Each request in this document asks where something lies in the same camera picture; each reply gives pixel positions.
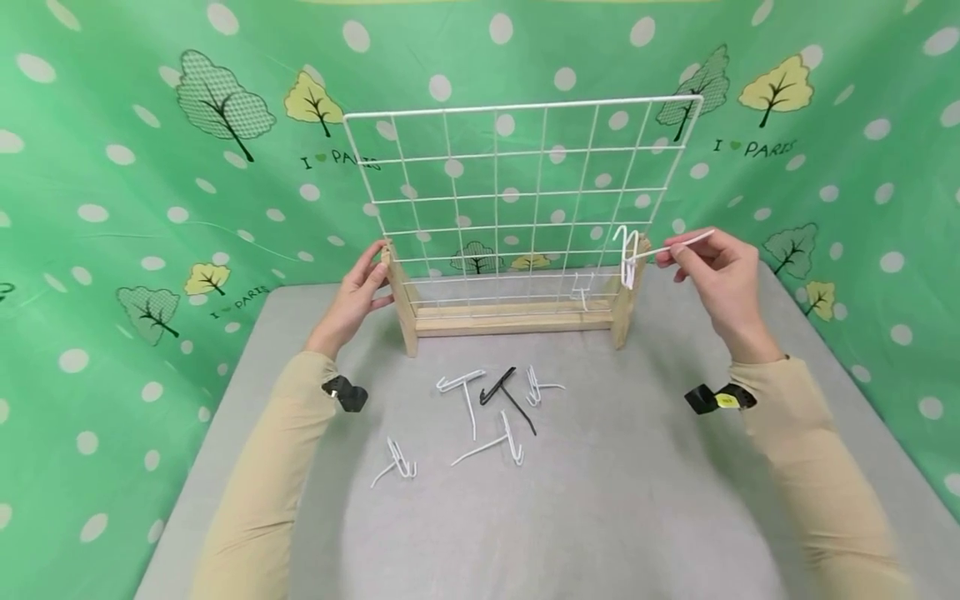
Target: person's left hand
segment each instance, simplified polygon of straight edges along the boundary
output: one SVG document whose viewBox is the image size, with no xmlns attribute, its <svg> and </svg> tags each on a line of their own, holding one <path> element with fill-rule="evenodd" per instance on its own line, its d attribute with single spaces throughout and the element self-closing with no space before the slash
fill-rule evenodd
<svg viewBox="0 0 960 600">
<path fill-rule="evenodd" d="M 378 289 L 387 284 L 387 266 L 379 260 L 373 261 L 373 257 L 386 245 L 386 240 L 378 240 L 360 255 L 357 264 L 344 276 L 326 314 L 307 339 L 305 350 L 319 352 L 330 360 L 336 360 L 337 352 L 356 335 L 367 315 L 393 303 L 393 294 L 377 299 L 373 297 Z"/>
</svg>

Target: white wire grid panel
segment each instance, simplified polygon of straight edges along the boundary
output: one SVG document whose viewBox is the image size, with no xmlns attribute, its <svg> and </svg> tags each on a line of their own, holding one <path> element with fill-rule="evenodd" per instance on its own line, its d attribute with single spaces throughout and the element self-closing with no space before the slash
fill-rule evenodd
<svg viewBox="0 0 960 600">
<path fill-rule="evenodd" d="M 518 315 L 609 311 L 597 300 L 612 296 L 613 235 L 653 224 L 702 104 L 678 95 L 355 112 L 344 125 L 366 210 L 417 286 L 415 304 L 474 317 L 506 316 L 481 309 L 500 303 L 523 304 Z M 676 141 L 648 131 L 661 111 L 684 115 Z"/>
</svg>

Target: beige sleeve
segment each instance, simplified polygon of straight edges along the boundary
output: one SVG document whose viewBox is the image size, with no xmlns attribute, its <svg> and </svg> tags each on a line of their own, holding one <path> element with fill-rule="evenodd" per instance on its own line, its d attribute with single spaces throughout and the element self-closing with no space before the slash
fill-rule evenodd
<svg viewBox="0 0 960 600">
<path fill-rule="evenodd" d="M 886 515 L 804 361 L 734 363 L 731 377 L 756 398 L 756 406 L 742 413 L 747 432 L 769 462 L 807 564 L 821 581 L 817 597 L 914 598 Z"/>
<path fill-rule="evenodd" d="M 295 356 L 233 468 L 194 576 L 193 600 L 286 600 L 294 515 L 317 440 L 336 414 L 333 361 Z"/>
</svg>

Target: wooden stand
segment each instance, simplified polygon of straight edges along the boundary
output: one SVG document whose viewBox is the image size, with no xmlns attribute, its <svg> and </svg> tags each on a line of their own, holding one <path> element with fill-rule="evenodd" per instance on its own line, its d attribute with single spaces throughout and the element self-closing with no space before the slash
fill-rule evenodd
<svg viewBox="0 0 960 600">
<path fill-rule="evenodd" d="M 650 242 L 641 237 L 639 251 L 648 250 Z M 420 302 L 420 294 L 408 283 L 410 277 L 393 259 L 395 255 L 396 250 L 388 243 L 381 252 L 381 260 L 387 265 L 387 279 L 394 292 L 400 330 L 410 357 L 417 356 L 419 338 L 591 329 L 609 329 L 613 334 L 613 347 L 621 349 L 627 342 L 636 291 L 646 264 L 641 261 L 636 265 L 634 289 L 624 287 L 620 277 L 614 275 L 605 289 L 614 296 L 588 301 L 586 312 L 578 300 L 438 307 L 415 304 Z"/>
</svg>

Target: hand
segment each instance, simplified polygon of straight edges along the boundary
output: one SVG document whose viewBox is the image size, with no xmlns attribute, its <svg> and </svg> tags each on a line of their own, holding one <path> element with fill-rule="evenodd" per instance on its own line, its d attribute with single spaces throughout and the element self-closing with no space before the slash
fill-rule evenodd
<svg viewBox="0 0 960 600">
<path fill-rule="evenodd" d="M 670 251 L 657 254 L 657 265 L 664 268 L 679 264 L 673 280 L 693 279 L 713 329 L 727 345 L 734 362 L 761 364 L 781 360 L 783 352 L 760 316 L 756 275 L 759 252 L 720 229 L 689 246 L 681 244 L 704 231 L 689 231 L 664 240 L 663 245 Z"/>
<path fill-rule="evenodd" d="M 373 258 L 387 245 L 385 240 L 373 242 L 344 276 L 333 303 L 326 309 L 307 339 L 305 350 L 319 352 L 330 360 L 349 342 L 360 324 L 377 308 L 393 303 L 394 295 L 375 299 L 373 294 L 387 284 L 387 267 Z"/>
</svg>

